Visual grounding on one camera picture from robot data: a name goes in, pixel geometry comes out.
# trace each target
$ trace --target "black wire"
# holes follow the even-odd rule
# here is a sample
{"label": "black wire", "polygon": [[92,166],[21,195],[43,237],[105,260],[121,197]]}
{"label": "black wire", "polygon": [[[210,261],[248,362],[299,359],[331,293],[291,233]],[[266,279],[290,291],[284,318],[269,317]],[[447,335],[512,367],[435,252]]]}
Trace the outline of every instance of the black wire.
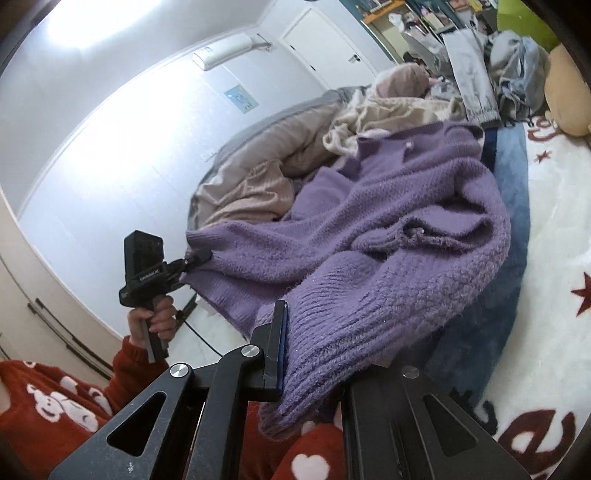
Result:
{"label": "black wire", "polygon": [[223,355],[222,355],[220,352],[218,352],[218,351],[217,351],[217,350],[216,350],[214,347],[212,347],[212,346],[210,345],[210,343],[209,343],[209,342],[208,342],[208,341],[207,341],[205,338],[203,338],[201,335],[199,335],[199,334],[197,333],[197,330],[195,330],[193,327],[191,327],[187,321],[185,321],[185,322],[184,322],[184,324],[185,324],[187,327],[189,327],[189,328],[191,329],[191,331],[192,331],[192,332],[193,332],[195,335],[197,335],[197,336],[198,336],[198,337],[199,337],[199,338],[200,338],[200,339],[203,341],[203,343],[205,343],[205,345],[207,345],[207,346],[208,346],[210,349],[212,349],[214,352],[216,352],[216,353],[217,353],[217,354],[218,354],[220,357],[222,357],[222,356],[223,356]]}

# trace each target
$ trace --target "blue and white blanket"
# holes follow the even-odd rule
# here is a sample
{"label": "blue and white blanket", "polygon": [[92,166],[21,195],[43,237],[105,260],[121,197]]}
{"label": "blue and white blanket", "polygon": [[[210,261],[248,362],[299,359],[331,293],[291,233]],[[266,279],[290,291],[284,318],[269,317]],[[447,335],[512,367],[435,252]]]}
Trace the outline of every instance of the blue and white blanket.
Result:
{"label": "blue and white blanket", "polygon": [[591,411],[591,150],[544,118],[497,134],[509,257],[426,372],[545,480]]}

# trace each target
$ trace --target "metal bolt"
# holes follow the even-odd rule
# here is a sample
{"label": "metal bolt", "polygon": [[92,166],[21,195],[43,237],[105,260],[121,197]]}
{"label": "metal bolt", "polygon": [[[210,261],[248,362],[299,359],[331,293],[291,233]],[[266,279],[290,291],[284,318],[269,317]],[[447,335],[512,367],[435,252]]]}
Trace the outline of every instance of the metal bolt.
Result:
{"label": "metal bolt", "polygon": [[185,364],[176,364],[170,367],[170,374],[174,378],[182,378],[189,373],[189,368]]}
{"label": "metal bolt", "polygon": [[245,345],[242,347],[242,350],[240,350],[244,356],[257,356],[260,351],[261,349],[256,345]]}
{"label": "metal bolt", "polygon": [[417,378],[418,377],[418,368],[411,367],[407,365],[406,367],[402,368],[402,376],[405,378]]}

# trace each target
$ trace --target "cabinet door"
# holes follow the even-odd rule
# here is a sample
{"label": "cabinet door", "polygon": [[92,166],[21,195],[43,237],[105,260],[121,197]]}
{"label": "cabinet door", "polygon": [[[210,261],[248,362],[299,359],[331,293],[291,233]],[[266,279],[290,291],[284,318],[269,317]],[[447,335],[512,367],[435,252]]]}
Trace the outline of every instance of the cabinet door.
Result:
{"label": "cabinet door", "polygon": [[296,21],[283,41],[329,88],[369,85],[375,78],[343,33],[314,9]]}
{"label": "cabinet door", "polygon": [[55,365],[87,382],[104,385],[106,378],[68,349],[43,320],[43,314],[20,290],[0,261],[0,346],[11,359]]}
{"label": "cabinet door", "polygon": [[86,352],[106,364],[113,361],[121,347],[121,337],[88,311],[48,268],[25,239],[1,189],[0,258],[37,310],[54,320],[54,325],[61,323],[76,339],[78,347],[82,345]]}

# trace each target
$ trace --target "green cushion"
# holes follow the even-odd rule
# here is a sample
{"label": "green cushion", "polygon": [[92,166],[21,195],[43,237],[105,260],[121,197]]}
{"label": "green cushion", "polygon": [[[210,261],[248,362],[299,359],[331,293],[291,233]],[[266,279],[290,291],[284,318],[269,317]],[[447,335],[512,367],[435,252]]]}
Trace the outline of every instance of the green cushion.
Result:
{"label": "green cushion", "polygon": [[548,52],[560,43],[550,27],[520,0],[499,0],[496,24],[499,30],[513,30],[533,38]]}

